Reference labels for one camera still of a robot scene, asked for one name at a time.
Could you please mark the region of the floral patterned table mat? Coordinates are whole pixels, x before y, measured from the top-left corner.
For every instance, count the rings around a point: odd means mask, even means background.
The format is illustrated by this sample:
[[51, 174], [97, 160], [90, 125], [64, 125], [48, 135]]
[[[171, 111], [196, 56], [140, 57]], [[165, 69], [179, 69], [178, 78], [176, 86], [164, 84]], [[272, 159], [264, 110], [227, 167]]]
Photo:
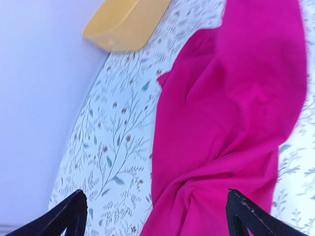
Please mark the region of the floral patterned table mat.
[[[315, 233], [315, 3], [302, 0], [308, 95], [290, 138], [280, 147], [271, 214]], [[88, 199], [88, 236], [137, 236], [152, 210], [151, 152], [157, 78], [187, 40], [220, 25], [222, 0], [173, 0], [139, 52], [111, 54], [70, 136], [50, 198], [53, 208], [76, 189]]]

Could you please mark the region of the yellow plastic basket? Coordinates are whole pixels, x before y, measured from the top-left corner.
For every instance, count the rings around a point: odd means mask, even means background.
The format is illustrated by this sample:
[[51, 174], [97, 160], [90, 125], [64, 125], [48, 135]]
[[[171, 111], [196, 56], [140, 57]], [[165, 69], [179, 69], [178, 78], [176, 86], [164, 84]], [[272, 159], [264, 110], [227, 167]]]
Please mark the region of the yellow plastic basket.
[[107, 52], [142, 49], [170, 5], [169, 0], [105, 0], [83, 38]]

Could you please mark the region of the red t-shirt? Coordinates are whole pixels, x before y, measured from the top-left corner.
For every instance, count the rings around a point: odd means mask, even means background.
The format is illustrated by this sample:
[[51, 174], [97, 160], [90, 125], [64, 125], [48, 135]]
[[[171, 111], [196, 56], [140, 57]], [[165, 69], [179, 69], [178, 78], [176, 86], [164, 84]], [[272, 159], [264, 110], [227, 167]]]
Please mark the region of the red t-shirt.
[[159, 77], [153, 210], [144, 236], [226, 236], [237, 189], [271, 210], [279, 146], [307, 92], [296, 0], [229, 0], [222, 25], [198, 30]]

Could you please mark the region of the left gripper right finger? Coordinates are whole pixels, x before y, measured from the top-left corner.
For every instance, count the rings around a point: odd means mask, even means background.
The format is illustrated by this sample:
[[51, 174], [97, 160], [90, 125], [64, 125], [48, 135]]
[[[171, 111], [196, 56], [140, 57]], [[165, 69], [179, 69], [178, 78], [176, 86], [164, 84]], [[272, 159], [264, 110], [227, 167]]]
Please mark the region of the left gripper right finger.
[[229, 189], [226, 204], [228, 230], [231, 236], [308, 236], [310, 222], [300, 225], [301, 212], [292, 212], [293, 224], [282, 221], [287, 194], [282, 190], [272, 205], [277, 209], [272, 216], [236, 189]]

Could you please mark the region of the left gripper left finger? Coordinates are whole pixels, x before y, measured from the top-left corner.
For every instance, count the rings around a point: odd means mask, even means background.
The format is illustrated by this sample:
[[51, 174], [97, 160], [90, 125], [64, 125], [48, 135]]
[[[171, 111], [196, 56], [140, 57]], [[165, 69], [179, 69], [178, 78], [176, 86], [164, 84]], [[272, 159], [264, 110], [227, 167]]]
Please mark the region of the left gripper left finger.
[[41, 217], [7, 236], [84, 236], [87, 213], [87, 197], [78, 189]]

